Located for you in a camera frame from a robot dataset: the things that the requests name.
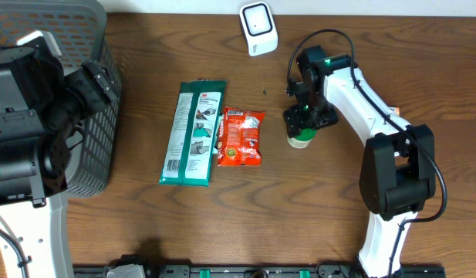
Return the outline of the mint green wipes pack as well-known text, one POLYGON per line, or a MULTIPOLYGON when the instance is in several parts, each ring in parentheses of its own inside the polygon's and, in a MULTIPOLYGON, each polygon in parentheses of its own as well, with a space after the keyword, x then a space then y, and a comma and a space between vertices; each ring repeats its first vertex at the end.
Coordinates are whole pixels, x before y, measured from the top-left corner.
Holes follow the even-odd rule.
POLYGON ((219 142, 219 134, 220 134, 220 129, 222 128, 222 121, 224 119, 224 114, 219 114, 218 120, 217 120, 217 127, 215 130, 215 135, 214 135, 214 144, 212 148, 212 154, 218 154, 218 142, 219 142))

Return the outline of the red snack bag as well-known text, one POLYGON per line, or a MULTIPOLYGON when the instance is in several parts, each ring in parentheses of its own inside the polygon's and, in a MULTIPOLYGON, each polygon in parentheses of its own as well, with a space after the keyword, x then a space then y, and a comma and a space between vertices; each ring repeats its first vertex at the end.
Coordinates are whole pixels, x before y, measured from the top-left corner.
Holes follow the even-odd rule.
POLYGON ((260 126, 265 112, 242 110, 234 107, 224 109, 218 133, 218 166, 259 166, 262 156, 259 151, 260 126))

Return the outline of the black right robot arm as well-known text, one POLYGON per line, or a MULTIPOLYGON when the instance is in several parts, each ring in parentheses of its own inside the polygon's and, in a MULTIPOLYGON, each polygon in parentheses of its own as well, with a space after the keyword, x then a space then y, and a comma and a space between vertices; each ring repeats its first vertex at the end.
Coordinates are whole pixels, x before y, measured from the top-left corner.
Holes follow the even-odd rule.
POLYGON ((327 56, 313 47, 296 63, 302 80, 289 80, 286 92, 297 103, 283 114, 289 143, 306 147, 316 131, 344 117, 364 146, 359 187, 370 216, 349 275, 401 277, 407 231, 436 192, 433 132, 391 110, 350 55, 327 56))

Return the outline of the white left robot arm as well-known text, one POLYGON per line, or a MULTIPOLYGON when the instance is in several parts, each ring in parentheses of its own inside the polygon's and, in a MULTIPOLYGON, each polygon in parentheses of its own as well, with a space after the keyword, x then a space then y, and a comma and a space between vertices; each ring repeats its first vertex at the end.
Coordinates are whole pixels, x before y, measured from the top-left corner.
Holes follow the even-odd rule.
POLYGON ((0 49, 0 250, 10 277, 71 277, 67 144, 87 117, 117 101, 105 66, 66 73, 49 32, 0 49))

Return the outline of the small orange box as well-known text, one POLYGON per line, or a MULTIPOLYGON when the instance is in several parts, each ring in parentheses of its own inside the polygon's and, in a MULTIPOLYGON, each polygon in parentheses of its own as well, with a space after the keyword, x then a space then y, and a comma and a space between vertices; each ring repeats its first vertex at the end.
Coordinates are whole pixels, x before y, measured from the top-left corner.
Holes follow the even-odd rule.
POLYGON ((392 114, 396 114, 397 116, 400 116, 400 108, 399 107, 389 107, 390 111, 392 114))

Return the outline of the green lid spice jar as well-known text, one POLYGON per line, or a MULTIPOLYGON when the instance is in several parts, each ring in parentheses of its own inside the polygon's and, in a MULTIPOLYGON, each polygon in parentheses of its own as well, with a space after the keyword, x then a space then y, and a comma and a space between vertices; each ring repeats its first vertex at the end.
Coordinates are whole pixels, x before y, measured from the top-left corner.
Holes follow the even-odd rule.
POLYGON ((287 141, 293 148, 306 148, 316 135, 316 130, 304 129, 295 137, 287 137, 287 141))

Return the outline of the green white package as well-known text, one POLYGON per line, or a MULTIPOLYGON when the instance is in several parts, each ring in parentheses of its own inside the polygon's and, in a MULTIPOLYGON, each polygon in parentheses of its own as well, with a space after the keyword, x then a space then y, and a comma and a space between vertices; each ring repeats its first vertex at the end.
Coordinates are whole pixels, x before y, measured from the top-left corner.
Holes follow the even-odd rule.
POLYGON ((209 185, 224 80, 183 82, 160 174, 161 185, 209 185))

